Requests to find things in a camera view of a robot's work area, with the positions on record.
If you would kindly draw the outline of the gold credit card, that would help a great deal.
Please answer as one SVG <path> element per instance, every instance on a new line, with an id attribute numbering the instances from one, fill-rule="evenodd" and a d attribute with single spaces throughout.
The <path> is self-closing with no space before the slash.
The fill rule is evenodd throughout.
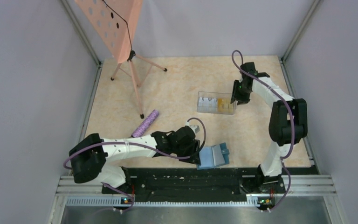
<path id="1" fill-rule="evenodd" d="M 233 114 L 234 104 L 231 103 L 229 98 L 218 98 L 217 99 L 217 111 L 221 114 Z"/>

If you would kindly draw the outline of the blue leather card holder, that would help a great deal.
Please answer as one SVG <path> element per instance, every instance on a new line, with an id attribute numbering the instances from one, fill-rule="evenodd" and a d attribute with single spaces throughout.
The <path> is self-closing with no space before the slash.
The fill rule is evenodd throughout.
<path id="1" fill-rule="evenodd" d="M 211 147 L 204 147 L 200 151 L 200 165 L 197 165 L 196 169 L 212 169 L 227 165 L 230 163 L 229 154 L 230 152 L 225 142 Z"/>

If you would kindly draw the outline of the clear plastic card box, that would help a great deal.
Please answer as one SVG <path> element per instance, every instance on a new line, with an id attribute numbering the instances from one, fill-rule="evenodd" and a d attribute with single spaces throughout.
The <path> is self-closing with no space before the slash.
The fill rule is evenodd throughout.
<path id="1" fill-rule="evenodd" d="M 231 93 L 199 91 L 197 112 L 234 115 L 236 103 L 231 103 Z"/>

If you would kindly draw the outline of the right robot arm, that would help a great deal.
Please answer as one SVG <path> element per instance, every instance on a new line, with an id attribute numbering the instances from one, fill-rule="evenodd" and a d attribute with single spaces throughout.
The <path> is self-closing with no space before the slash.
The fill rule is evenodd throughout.
<path id="1" fill-rule="evenodd" d="M 240 73 L 241 80 L 234 81 L 231 103 L 247 104 L 255 93 L 271 109 L 268 133 L 272 142 L 255 176 L 256 189 L 268 192 L 281 178 L 282 161 L 308 134 L 307 103 L 303 98 L 285 93 L 267 73 L 259 73 L 254 62 L 242 64 Z"/>

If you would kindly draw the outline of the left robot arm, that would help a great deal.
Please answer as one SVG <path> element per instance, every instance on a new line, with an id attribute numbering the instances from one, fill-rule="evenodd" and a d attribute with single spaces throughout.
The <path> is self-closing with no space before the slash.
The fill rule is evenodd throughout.
<path id="1" fill-rule="evenodd" d="M 186 125 L 177 131 L 156 131 L 142 137 L 115 140 L 104 139 L 98 133 L 93 133 L 69 151 L 64 167 L 72 170 L 76 184 L 96 180 L 125 193 L 131 187 L 129 174 L 124 167 L 114 167 L 110 162 L 164 156 L 199 165 L 202 146 L 196 139 L 199 131 L 197 125 Z"/>

